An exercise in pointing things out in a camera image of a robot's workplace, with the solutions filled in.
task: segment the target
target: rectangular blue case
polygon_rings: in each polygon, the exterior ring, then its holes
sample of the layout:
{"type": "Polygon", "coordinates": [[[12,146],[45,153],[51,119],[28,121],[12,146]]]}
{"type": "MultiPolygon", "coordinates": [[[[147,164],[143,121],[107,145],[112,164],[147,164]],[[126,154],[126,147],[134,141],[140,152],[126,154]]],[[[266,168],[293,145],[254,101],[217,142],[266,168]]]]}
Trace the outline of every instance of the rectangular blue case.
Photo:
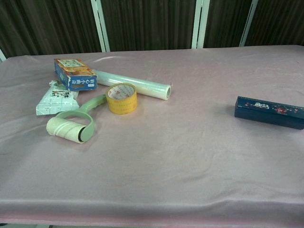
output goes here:
{"type": "Polygon", "coordinates": [[[295,129],[304,129],[304,108],[252,99],[237,97],[234,116],[238,118],[270,123],[295,129]]]}

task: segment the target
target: adhesive roll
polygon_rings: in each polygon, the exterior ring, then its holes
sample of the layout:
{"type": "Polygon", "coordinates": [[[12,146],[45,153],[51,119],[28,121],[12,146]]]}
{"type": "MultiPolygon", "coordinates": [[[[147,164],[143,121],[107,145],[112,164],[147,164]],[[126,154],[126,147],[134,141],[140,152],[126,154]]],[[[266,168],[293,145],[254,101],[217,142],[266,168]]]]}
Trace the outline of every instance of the adhesive roll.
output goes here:
{"type": "Polygon", "coordinates": [[[76,143],[84,143],[80,140],[80,133],[85,125],[53,117],[47,123],[47,132],[50,135],[59,136],[76,143]]]}
{"type": "Polygon", "coordinates": [[[126,77],[123,75],[115,75],[99,70],[94,70],[97,74],[97,82],[102,85],[112,86],[116,83],[131,83],[136,87],[139,94],[144,94],[163,100],[168,100],[171,93],[171,86],[156,82],[141,80],[138,78],[126,77]]]}
{"type": "Polygon", "coordinates": [[[136,88],[129,83],[110,86],[105,93],[108,107],[112,113],[127,114],[137,107],[136,88]]]}

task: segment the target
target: table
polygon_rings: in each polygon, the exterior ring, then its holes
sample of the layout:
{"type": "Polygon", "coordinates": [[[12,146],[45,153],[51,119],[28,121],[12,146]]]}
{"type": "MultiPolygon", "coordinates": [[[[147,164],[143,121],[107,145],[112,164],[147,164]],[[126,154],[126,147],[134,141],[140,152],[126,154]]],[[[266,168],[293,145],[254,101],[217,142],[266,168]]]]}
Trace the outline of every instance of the table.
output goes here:
{"type": "MultiPolygon", "coordinates": [[[[78,102],[106,91],[79,93],[78,102]]],[[[0,222],[303,227],[304,132],[234,117],[237,96],[304,106],[304,47],[22,56],[0,64],[0,222]],[[94,137],[48,135],[35,107],[54,58],[172,85],[168,101],[90,114],[94,137]]]]}

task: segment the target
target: blue box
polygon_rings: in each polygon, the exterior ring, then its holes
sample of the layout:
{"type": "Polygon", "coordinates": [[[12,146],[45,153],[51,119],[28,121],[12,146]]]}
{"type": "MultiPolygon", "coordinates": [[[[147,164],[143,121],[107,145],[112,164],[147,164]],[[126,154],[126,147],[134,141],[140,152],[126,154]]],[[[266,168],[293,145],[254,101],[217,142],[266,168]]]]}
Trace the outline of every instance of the blue box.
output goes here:
{"type": "Polygon", "coordinates": [[[237,98],[234,111],[235,117],[291,127],[299,130],[304,129],[303,107],[241,96],[237,98]]]}
{"type": "Polygon", "coordinates": [[[80,59],[54,59],[59,80],[70,91],[94,90],[97,75],[80,59]]]}

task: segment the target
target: yellow tape roll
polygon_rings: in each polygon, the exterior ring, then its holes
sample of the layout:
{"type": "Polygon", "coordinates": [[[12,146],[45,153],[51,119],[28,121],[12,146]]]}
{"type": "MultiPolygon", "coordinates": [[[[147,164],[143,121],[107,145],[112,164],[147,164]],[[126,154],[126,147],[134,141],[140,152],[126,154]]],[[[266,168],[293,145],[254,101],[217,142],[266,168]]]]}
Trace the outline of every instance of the yellow tape roll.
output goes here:
{"type": "Polygon", "coordinates": [[[117,83],[105,93],[109,109],[115,114],[127,114],[137,107],[136,88],[129,83],[117,83]]]}

